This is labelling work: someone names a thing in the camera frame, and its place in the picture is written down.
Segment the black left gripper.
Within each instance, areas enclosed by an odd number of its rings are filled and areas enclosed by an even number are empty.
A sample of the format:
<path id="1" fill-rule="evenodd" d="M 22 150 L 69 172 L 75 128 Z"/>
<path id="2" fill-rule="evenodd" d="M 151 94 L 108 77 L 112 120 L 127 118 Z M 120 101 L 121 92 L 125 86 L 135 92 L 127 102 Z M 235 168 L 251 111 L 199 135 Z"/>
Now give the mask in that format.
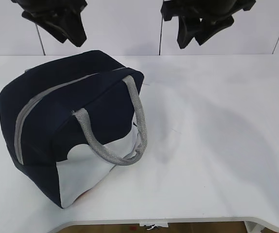
<path id="1" fill-rule="evenodd" d="M 85 0 L 12 0 L 12 3 L 23 9 L 24 19 L 35 23 L 60 43 L 68 40 L 81 47 L 87 39 L 80 17 L 87 6 Z"/>

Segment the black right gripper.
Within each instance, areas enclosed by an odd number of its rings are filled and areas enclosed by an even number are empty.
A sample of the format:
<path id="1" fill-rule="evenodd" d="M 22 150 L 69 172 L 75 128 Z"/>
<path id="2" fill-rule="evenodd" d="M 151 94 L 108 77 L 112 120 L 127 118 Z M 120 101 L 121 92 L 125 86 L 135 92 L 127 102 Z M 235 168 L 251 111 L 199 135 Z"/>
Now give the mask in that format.
<path id="1" fill-rule="evenodd" d="M 195 37 L 203 45 L 220 31 L 234 23 L 233 15 L 249 11 L 254 0 L 166 0 L 161 7 L 164 21 L 178 17 L 177 43 L 184 49 Z"/>

